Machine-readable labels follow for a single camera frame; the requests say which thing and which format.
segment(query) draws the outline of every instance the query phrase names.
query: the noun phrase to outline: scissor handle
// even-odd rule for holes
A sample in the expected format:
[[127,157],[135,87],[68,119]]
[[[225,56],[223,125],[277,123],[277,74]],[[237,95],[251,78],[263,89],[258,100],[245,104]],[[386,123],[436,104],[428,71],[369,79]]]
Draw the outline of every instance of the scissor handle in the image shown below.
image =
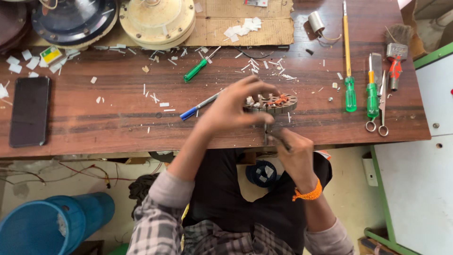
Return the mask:
[[[385,133],[385,134],[382,134],[381,128],[384,128],[384,129],[386,130],[386,133]],[[389,134],[389,129],[388,129],[388,127],[386,127],[386,126],[384,126],[384,125],[380,126],[379,129],[378,129],[377,131],[378,131],[379,134],[380,134],[381,136],[383,136],[383,137],[384,137],[384,136],[387,136],[387,135]]]
[[[369,129],[369,128],[368,128],[368,124],[371,124],[372,127],[373,127],[373,129]],[[373,131],[376,130],[376,124],[374,123],[374,118],[373,118],[372,120],[368,121],[368,122],[365,124],[365,128],[366,128],[368,131],[370,131],[370,132],[373,132]]]

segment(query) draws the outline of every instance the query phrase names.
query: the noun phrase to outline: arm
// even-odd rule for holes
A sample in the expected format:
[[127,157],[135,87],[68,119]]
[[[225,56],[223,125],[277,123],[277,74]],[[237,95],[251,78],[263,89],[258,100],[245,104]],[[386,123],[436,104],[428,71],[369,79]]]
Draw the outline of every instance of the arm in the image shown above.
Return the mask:
[[[307,194],[316,188],[318,177],[313,171],[313,141],[288,129],[281,130],[281,138],[290,146],[285,146],[273,139],[279,152],[279,158],[285,170],[291,176],[301,194]],[[305,246],[313,255],[353,255],[354,245],[347,236],[346,229],[335,217],[324,196],[315,200],[304,200]]]
[[256,76],[244,78],[220,93],[167,171],[159,174],[142,205],[135,210],[129,255],[181,253],[181,215],[190,202],[195,175],[211,139],[219,132],[274,121],[269,114],[245,114],[242,110],[248,96],[257,98],[261,92],[279,94],[275,86]]

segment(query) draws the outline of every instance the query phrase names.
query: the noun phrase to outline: orange thread bracelet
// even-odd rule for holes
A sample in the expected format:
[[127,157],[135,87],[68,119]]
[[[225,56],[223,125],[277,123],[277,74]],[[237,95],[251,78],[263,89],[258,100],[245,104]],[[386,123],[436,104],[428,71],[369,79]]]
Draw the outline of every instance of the orange thread bracelet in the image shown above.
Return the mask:
[[307,194],[301,194],[297,188],[294,189],[296,195],[293,196],[293,202],[296,201],[298,198],[302,198],[304,200],[315,200],[317,199],[321,193],[323,192],[323,187],[321,186],[321,182],[318,179],[318,183],[316,184],[316,188]]

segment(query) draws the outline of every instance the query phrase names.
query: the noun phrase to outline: red brush handle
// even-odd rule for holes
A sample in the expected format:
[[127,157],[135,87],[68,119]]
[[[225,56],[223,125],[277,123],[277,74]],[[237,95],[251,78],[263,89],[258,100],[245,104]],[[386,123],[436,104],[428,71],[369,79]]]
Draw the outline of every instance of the red brush handle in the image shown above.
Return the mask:
[[392,61],[392,66],[390,66],[389,74],[390,74],[390,88],[393,91],[398,90],[398,80],[400,78],[401,73],[403,70],[401,69],[401,56],[393,55],[389,57],[389,60]]

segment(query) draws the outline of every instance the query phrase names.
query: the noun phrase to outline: green metal frame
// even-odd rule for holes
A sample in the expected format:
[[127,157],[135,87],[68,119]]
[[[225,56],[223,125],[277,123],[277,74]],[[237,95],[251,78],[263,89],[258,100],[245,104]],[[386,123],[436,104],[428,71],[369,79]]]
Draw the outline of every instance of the green metal frame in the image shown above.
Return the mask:
[[433,61],[441,59],[453,53],[453,43],[447,44],[444,47],[429,53],[428,55],[414,61],[415,69],[425,66]]
[[389,204],[387,203],[386,192],[384,190],[384,185],[382,183],[381,171],[379,169],[379,164],[377,163],[376,151],[374,149],[374,146],[370,146],[370,147],[371,147],[371,156],[373,158],[374,171],[376,172],[379,196],[381,197],[382,209],[384,210],[384,216],[386,219],[388,239],[371,232],[370,228],[366,228],[364,230],[365,236],[373,238],[374,240],[382,243],[383,245],[387,246],[388,248],[390,248],[402,255],[420,255],[419,253],[414,252],[413,250],[407,249],[406,247],[403,247],[396,243],[395,232],[393,230],[393,224],[392,224],[392,218],[390,217]]

